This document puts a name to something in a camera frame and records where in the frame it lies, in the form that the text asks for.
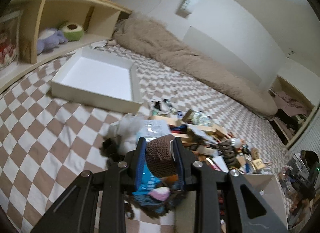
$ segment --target stuffed toy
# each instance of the stuffed toy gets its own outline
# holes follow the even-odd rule
[[[80,40],[84,34],[83,27],[74,22],[65,22],[60,26],[59,30],[70,41]]]
[[[46,28],[39,34],[37,54],[39,55],[42,51],[53,49],[59,44],[65,44],[68,41],[62,31],[55,28]]]

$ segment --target metal bolt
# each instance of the metal bolt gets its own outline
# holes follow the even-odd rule
[[[240,172],[238,170],[231,170],[230,174],[233,177],[238,177],[240,175]]]
[[[82,177],[89,177],[90,174],[91,174],[91,171],[89,171],[89,170],[84,170],[83,172],[81,172]]]
[[[193,162],[194,167],[200,168],[200,167],[202,167],[202,165],[203,165],[203,163],[199,160]]]
[[[120,162],[118,162],[118,167],[119,168],[125,168],[125,167],[127,167],[127,163],[125,162],[125,161],[120,161]]]

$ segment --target purple plush toy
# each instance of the purple plush toy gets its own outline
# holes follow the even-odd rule
[[[61,30],[55,28],[46,28],[39,34],[37,42],[37,54],[42,51],[50,50],[57,47],[59,44],[67,43],[69,40],[65,38]]]

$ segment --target brown knitted cup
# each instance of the brown knitted cup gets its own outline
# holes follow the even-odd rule
[[[170,142],[174,138],[172,134],[168,134],[147,143],[147,166],[150,172],[158,178],[177,174],[176,164],[170,152]]]

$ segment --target ceiling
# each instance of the ceiling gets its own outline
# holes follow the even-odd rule
[[[285,55],[320,76],[320,21],[307,0],[235,0],[270,33]]]

